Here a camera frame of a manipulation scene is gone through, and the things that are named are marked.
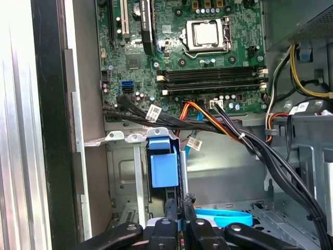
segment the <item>barcode label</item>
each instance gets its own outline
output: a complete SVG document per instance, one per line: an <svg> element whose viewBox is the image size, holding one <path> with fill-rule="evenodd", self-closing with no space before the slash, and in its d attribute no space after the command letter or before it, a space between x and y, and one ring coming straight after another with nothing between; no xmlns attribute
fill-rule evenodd
<svg viewBox="0 0 333 250"><path fill-rule="evenodd" d="M192 136L190 136L188 138L187 146L195 149L196 151L200 151L201 145L202 145L202 141L197 140L197 139L193 138Z"/></svg>
<svg viewBox="0 0 333 250"><path fill-rule="evenodd" d="M308 108L308 105L309 105L309 102L301 103L297 107L292 108L289 114L294 115L296 113L305 112L306 109Z"/></svg>
<svg viewBox="0 0 333 250"><path fill-rule="evenodd" d="M162 108L155 106L154 104L151 104L149 107L149 110L146 115L146 120L150 122L156 122L158 119L158 116L161 113Z"/></svg>

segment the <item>cable bundle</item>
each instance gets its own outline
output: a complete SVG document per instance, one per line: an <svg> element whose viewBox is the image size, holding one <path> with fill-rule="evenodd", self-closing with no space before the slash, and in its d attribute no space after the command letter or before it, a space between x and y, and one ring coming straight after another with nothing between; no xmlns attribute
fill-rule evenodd
<svg viewBox="0 0 333 250"><path fill-rule="evenodd" d="M215 110L221 116L222 122L219 122L214 116L212 116L207 110L199 107L193 102L188 102L184 106L183 112L180 118L176 118L169 114L161 112L155 123L148 122L145 118L147 113L135 106L126 96L120 96L118 103L122 107L126 108L132 115L122 115L115 110L108 108L105 111L105 115L116 116L122 119L142 124L149 127L166 127L170 130L202 130L215 132L219 134L226 134L233 140L242 143L250 154L257 155L262 163L264 163L273 179L276 183L295 201L297 201L308 213L309 218L315 224L318 238L321 243L321 248L324 250L333 249L333 243L331 238L327 235L326 216L320 208L318 202L315 200L311 192L307 189L302 179L288 164L288 162L268 144L263 142L254 134L238 129L231 118L225 113L225 111L217 104L214 105ZM188 108L193 107L196 110L202 112L208 121L189 121L185 120L188 113ZM268 120L270 122L274 119L270 116ZM285 174L283 168L291 175L296 182L294 185Z"/></svg>

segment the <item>white label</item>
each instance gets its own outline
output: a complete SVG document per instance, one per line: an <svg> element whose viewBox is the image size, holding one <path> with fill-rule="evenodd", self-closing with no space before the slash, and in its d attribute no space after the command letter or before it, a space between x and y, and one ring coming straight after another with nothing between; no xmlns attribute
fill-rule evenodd
<svg viewBox="0 0 333 250"><path fill-rule="evenodd" d="M192 136L190 136L188 138L187 146L195 149L196 151L200 151L201 145L202 145L202 141L197 140L197 139L193 138Z"/></svg>
<svg viewBox="0 0 333 250"><path fill-rule="evenodd" d="M171 25L162 25L162 33L171 33Z"/></svg>
<svg viewBox="0 0 333 250"><path fill-rule="evenodd" d="M306 109L308 108L308 105L309 105L309 102L307 102L307 103L301 103L300 105L298 105L296 113L305 112Z"/></svg>
<svg viewBox="0 0 333 250"><path fill-rule="evenodd" d="M156 122L158 119L158 116L161 113L162 108L155 106L154 104L151 104L148 110L148 113L146 115L146 120L150 122Z"/></svg>
<svg viewBox="0 0 333 250"><path fill-rule="evenodd" d="M333 114L328 110L323 110L322 116L333 116Z"/></svg>
<svg viewBox="0 0 333 250"><path fill-rule="evenodd" d="M148 130L148 129L150 129L151 127L148 127L148 126L142 126L142 128Z"/></svg>
<svg viewBox="0 0 333 250"><path fill-rule="evenodd" d="M296 113L297 109L298 109L298 107L292 108L289 115L294 115Z"/></svg>
<svg viewBox="0 0 333 250"><path fill-rule="evenodd" d="M294 115L296 113L305 112L306 109L308 108L308 105L309 105L309 102L301 103L297 107L292 108L289 115Z"/></svg>

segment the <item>blue plastic latch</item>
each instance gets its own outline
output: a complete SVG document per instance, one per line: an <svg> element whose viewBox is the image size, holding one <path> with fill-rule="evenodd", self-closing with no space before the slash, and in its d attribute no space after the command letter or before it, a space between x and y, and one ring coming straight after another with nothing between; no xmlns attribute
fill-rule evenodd
<svg viewBox="0 0 333 250"><path fill-rule="evenodd" d="M151 155L150 161L153 188L165 188L168 186L179 185L177 152L175 146L173 146L173 152L170 154Z"/></svg>
<svg viewBox="0 0 333 250"><path fill-rule="evenodd" d="M159 149L170 149L170 137L156 137L149 139L149 149L159 150Z"/></svg>

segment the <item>cable tie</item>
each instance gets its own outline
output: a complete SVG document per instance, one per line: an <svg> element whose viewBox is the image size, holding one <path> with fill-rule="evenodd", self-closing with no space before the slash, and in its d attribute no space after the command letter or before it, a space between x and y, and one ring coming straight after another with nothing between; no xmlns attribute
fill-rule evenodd
<svg viewBox="0 0 333 250"><path fill-rule="evenodd" d="M240 140L240 139L242 139L243 137L245 137L245 134L244 134L244 133L242 133L242 134L239 136L238 139Z"/></svg>
<svg viewBox="0 0 333 250"><path fill-rule="evenodd" d="M324 83L324 79L322 77L318 77L318 82L319 82L319 84L323 84Z"/></svg>
<svg viewBox="0 0 333 250"><path fill-rule="evenodd" d="M306 217L309 221L322 221L322 220L324 220L325 219L325 217L323 217L323 216L321 216L321 217L313 217L313 216L311 216L311 215L308 215L307 217Z"/></svg>

